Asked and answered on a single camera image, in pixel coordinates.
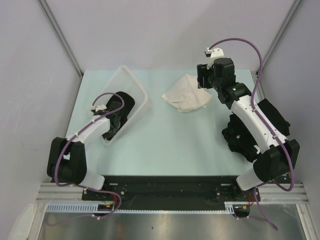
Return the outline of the white t shirt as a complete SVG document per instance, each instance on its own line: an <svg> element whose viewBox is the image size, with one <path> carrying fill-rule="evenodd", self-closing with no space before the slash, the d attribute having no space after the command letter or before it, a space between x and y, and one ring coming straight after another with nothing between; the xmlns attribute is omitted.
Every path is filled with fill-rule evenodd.
<svg viewBox="0 0 320 240"><path fill-rule="evenodd" d="M178 112L187 113L206 108L213 95L198 88L196 76L185 74L161 97Z"/></svg>

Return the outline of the white plastic laundry basket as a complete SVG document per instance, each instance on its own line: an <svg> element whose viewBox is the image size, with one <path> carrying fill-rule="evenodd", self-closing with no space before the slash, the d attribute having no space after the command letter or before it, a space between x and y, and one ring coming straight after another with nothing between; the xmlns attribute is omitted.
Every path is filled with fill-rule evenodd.
<svg viewBox="0 0 320 240"><path fill-rule="evenodd" d="M104 88L103 93L117 93L125 92L130 95L134 101L135 105L128 115L127 122L119 130L119 132L111 140L105 140L104 144L106 146L111 145L114 141L121 138L127 130L131 129L136 125L136 122L142 119L143 115L151 106L151 99L145 91L142 84L136 78L132 71L129 70L125 65L120 66L112 77L108 80Z"/></svg>

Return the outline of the black t shirt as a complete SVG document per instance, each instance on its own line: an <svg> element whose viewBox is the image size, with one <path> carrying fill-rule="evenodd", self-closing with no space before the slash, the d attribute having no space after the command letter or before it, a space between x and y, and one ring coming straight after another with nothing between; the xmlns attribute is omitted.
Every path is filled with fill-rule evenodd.
<svg viewBox="0 0 320 240"><path fill-rule="evenodd" d="M110 114L107 118L110 120L110 129L102 135L104 140L110 141L123 127L128 120L128 115L135 106L135 100L123 91L116 92L124 100L124 107L119 111ZM118 109L122 105L121 99L113 95L106 104L106 109L102 111L102 115Z"/></svg>

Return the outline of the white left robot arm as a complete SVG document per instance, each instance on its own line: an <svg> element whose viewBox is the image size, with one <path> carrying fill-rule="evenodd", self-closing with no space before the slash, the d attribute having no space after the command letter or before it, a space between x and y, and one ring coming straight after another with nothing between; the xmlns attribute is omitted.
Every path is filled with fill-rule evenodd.
<svg viewBox="0 0 320 240"><path fill-rule="evenodd" d="M47 175L60 187L73 184L93 189L98 199L107 199L111 188L104 184L102 175L88 169L86 150L110 128L109 118L96 115L74 135L54 138L50 146Z"/></svg>

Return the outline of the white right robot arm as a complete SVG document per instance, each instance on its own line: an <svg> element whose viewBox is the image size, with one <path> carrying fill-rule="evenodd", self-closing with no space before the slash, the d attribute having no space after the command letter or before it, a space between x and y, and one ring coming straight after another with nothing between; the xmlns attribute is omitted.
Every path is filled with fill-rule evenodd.
<svg viewBox="0 0 320 240"><path fill-rule="evenodd" d="M232 112L222 131L229 148L252 162L252 168L236 178L231 196L242 201L250 189L293 174L300 145L287 138L288 122L267 99L256 102L248 87L236 80L232 59L217 57L196 69L198 86L214 89L219 101Z"/></svg>

